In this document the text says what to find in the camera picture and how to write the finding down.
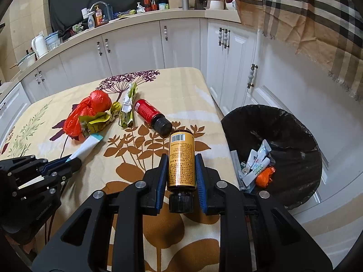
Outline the teal white tube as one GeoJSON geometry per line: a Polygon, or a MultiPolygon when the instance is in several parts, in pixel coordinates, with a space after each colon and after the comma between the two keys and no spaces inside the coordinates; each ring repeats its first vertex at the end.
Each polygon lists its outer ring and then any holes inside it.
{"type": "MultiPolygon", "coordinates": [[[[81,146],[70,155],[70,159],[74,159],[78,157],[82,162],[85,161],[88,155],[90,155],[91,151],[93,151],[94,147],[103,139],[103,136],[100,134],[91,134],[82,144],[81,146]]],[[[25,188],[36,182],[40,182],[45,179],[45,177],[41,176],[39,172],[39,168],[35,170],[34,174],[27,174],[25,176],[24,182],[19,182],[19,189],[25,188]]]]}

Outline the orange plastic bag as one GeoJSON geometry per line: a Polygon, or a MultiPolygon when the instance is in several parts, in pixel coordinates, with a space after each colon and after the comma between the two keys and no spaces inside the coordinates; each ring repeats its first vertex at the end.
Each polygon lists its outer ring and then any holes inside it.
{"type": "Polygon", "coordinates": [[[275,168],[269,166],[264,169],[255,179],[255,184],[259,188],[266,189],[266,187],[272,182],[272,175],[275,173],[275,168]]]}

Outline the white blue printed tube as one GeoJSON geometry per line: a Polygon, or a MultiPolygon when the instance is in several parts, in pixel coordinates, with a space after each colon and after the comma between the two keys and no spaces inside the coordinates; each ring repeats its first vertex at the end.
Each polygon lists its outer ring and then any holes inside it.
{"type": "Polygon", "coordinates": [[[271,147],[266,139],[262,141],[260,148],[257,151],[257,156],[249,168],[248,173],[256,170],[259,166],[262,166],[263,163],[267,163],[269,165],[271,160],[269,158],[269,154],[271,152],[271,147]]]}

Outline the orange label brown bottle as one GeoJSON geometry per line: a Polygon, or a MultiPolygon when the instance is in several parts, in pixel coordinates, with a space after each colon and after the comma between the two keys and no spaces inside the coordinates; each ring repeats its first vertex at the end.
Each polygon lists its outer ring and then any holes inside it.
{"type": "Polygon", "coordinates": [[[169,138],[169,175],[167,181],[169,211],[193,212],[196,190],[194,135],[188,130],[176,130],[169,138]]]}

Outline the white paper packet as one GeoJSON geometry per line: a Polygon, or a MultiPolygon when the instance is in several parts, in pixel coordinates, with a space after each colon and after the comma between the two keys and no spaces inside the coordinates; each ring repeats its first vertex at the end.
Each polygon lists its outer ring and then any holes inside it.
{"type": "Polygon", "coordinates": [[[233,162],[234,171],[236,173],[236,179],[238,181],[239,189],[242,190],[242,191],[246,191],[247,187],[245,186],[245,184],[243,183],[243,181],[241,179],[242,170],[241,170],[241,167],[240,167],[238,153],[237,153],[237,151],[230,151],[230,155],[231,155],[231,159],[232,159],[232,162],[233,162]]]}

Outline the red plastic bag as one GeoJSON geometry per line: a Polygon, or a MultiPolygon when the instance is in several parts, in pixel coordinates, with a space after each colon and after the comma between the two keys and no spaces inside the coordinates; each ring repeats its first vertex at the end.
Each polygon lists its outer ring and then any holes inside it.
{"type": "Polygon", "coordinates": [[[63,131],[71,138],[79,137],[82,133],[79,118],[82,116],[93,117],[97,113],[110,109],[111,105],[112,101],[107,93],[102,90],[92,91],[69,114],[63,125],[63,131]]]}

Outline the white pot on counter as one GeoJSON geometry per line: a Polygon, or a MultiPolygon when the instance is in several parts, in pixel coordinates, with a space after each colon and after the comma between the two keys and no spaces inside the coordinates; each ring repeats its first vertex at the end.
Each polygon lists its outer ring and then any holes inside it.
{"type": "Polygon", "coordinates": [[[17,67],[20,71],[25,71],[28,67],[33,65],[36,62],[36,54],[35,52],[31,52],[24,56],[18,63],[17,67]]]}

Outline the clear blue-lid container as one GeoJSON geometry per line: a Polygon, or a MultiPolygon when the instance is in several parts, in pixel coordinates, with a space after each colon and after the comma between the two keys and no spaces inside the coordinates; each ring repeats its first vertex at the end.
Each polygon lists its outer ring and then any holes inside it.
{"type": "Polygon", "coordinates": [[[46,46],[48,51],[54,50],[61,44],[61,39],[59,38],[59,32],[53,32],[45,38],[46,46]]]}

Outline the orange dish soap bottle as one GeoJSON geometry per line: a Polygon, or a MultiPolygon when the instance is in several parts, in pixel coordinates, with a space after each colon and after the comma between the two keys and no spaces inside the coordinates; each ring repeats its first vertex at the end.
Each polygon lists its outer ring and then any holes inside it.
{"type": "Polygon", "coordinates": [[[100,26],[103,22],[103,13],[99,5],[95,6],[95,20],[97,26],[100,26]]]}

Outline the chrome sink faucet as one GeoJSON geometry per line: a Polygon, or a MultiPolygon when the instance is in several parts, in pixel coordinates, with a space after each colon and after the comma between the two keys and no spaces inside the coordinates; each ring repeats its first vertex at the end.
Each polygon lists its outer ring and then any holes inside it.
{"type": "Polygon", "coordinates": [[[95,2],[88,8],[88,11],[93,14],[96,27],[108,23],[113,19],[113,7],[103,1],[95,2]]]}

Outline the white base cabinets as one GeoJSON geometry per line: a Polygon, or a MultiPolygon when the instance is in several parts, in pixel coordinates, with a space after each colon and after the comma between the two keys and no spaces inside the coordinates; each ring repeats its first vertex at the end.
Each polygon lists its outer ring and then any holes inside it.
{"type": "Polygon", "coordinates": [[[232,22],[181,18],[141,23],[80,42],[33,64],[1,96],[1,128],[47,96],[113,75],[194,67],[227,114],[247,101],[256,34],[232,22]]]}

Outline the red cap sauce bottle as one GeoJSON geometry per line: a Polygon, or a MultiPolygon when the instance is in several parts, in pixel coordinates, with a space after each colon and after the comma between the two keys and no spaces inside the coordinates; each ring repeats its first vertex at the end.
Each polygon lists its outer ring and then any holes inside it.
{"type": "Polygon", "coordinates": [[[151,11],[151,0],[143,0],[145,12],[151,11]]]}

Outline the dark sauce bottle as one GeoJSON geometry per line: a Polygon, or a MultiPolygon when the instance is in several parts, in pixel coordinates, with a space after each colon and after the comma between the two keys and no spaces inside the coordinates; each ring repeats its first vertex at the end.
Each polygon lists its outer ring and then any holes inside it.
{"type": "Polygon", "coordinates": [[[158,0],[159,10],[166,10],[168,8],[168,0],[158,0]]]}

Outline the silver thermos bottle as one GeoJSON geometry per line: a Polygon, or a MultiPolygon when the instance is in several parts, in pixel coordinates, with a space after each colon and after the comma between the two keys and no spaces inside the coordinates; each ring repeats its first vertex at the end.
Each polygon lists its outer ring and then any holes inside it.
{"type": "Polygon", "coordinates": [[[181,6],[183,10],[189,9],[189,0],[181,0],[181,6]]]}

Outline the plaid beige cloth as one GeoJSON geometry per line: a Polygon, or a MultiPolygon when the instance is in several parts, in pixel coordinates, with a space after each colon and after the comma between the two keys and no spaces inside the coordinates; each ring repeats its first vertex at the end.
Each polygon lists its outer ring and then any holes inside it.
{"type": "Polygon", "coordinates": [[[296,48],[362,101],[362,16],[352,0],[236,0],[242,25],[296,48]]]}

